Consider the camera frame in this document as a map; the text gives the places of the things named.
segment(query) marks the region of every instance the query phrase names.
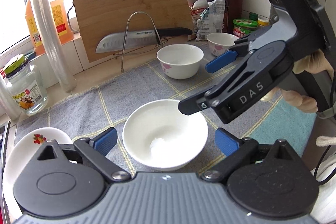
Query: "green jar lid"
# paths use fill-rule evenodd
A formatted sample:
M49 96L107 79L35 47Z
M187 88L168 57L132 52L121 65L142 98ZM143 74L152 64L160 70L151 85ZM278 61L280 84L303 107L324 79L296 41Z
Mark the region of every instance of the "green jar lid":
M3 71L5 72L5 74L8 75L11 72L13 72L15 69L20 67L24 63L25 60L26 58L24 54L18 54L8 61L8 63L3 67Z
M258 21L258 14L250 13L249 19L252 19L254 21Z
M234 19L233 23L240 27L248 27L248 28L258 27L258 22L252 19L238 18Z

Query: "blue gripper pad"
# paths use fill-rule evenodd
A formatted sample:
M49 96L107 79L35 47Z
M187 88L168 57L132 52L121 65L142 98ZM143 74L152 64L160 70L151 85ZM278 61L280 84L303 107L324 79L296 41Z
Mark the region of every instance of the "blue gripper pad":
M242 141L226 131L224 128L218 128L215 132L215 144L219 150L228 157L239 149Z
M208 73L214 73L221 68L229 65L236 60L238 53L236 51L227 51L205 65Z
M118 141L118 133L114 127L110 127L103 133L90 140L90 145L103 156L116 145Z

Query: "white bowl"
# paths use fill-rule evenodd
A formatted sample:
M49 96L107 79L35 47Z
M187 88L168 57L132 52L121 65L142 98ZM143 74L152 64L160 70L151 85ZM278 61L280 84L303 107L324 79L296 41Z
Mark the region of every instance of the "white bowl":
M173 171L202 151L208 138L204 116L184 115L178 105L178 100L157 100L128 117L123 142L132 158L160 171Z
M59 144L73 143L70 137L62 130L45 127L31 131L14 146L3 171L2 189L9 214L15 219L19 219L22 216L22 212L14 198L13 187L16 179L43 142L43 138L39 139L40 144L38 144L34 136L36 134L43 136L46 140L56 140Z
M161 48L156 57L166 75L174 79L187 79L196 74L203 51L189 44L174 44Z
M224 32L215 32L207 35L210 52L215 56L220 56L226 52L229 47L235 44L239 37Z

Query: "barcode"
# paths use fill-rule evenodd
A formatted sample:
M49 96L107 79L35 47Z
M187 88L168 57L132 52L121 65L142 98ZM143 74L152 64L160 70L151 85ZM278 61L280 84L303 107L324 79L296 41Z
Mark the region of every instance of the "barcode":
M35 101L37 102L37 101L41 100L41 98L42 98L42 96L40 94L38 97L36 97Z
M38 33L35 33L35 34L34 34L34 40L35 40L35 43L41 41L41 39L40 39L40 35L39 35Z

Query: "knife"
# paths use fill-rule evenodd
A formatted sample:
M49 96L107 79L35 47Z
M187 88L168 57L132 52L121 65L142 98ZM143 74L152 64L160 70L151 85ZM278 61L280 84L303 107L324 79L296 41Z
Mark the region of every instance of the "knife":
M160 45L161 37L178 37L183 34L191 35L192 30L187 28L157 29L132 31L127 33L125 49L143 47L148 45ZM96 53L121 51L123 49L125 32L112 33L104 37L96 48Z

